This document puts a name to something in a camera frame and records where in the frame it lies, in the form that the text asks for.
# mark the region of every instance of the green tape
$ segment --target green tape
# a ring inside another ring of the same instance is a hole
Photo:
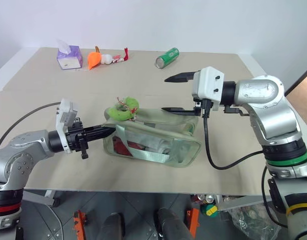
[[[267,160],[267,162],[270,165],[279,166],[279,167],[298,165],[298,164],[301,164],[301,163],[306,162],[306,161],[307,161],[307,152],[304,155],[301,155],[299,157],[292,158],[292,159],[289,159],[289,160],[285,160],[285,161],[270,161],[270,160]]]

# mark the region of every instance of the green toy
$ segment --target green toy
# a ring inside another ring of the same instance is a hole
[[[203,215],[215,218],[218,215],[218,208],[213,204],[206,204],[200,206],[200,211]]]
[[[109,109],[109,116],[116,121],[133,120],[139,109],[138,101],[129,96],[122,101],[117,97],[117,100],[118,103]]]

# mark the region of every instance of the soda can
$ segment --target soda can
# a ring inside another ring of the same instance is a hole
[[[165,52],[163,55],[157,57],[155,60],[155,65],[159,69],[163,69],[165,66],[172,63],[176,58],[179,56],[179,50],[174,47],[170,49],[169,51]]]
[[[207,194],[207,195],[205,196],[204,202],[205,202],[206,204],[212,204],[212,203],[214,202],[214,200],[215,200],[214,195]]]
[[[194,204],[204,204],[206,196],[204,194],[195,194],[191,197],[191,201]]]

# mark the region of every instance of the white tissue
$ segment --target white tissue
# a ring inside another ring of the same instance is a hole
[[[64,41],[60,40],[60,39],[57,39],[57,43],[58,43],[58,48],[59,48],[59,51],[64,53],[64,54],[70,54],[71,52],[71,49],[70,49],[70,46],[65,43]]]

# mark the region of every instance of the gray floor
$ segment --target gray floor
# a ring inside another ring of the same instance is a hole
[[[72,216],[79,209],[87,214],[87,240],[96,239],[101,224],[114,212],[124,215],[125,240],[157,240],[153,220],[155,210],[166,207],[185,218],[186,210],[192,207],[188,194],[66,191],[57,192],[56,196],[60,197],[61,205],[53,209],[63,224],[65,240],[77,239]],[[45,205],[22,201],[22,209],[19,225],[24,228],[25,240],[61,239],[59,223]],[[220,216],[200,215],[199,223],[196,240],[249,239],[230,220],[221,220]],[[287,238],[285,234],[279,234],[278,239]]]

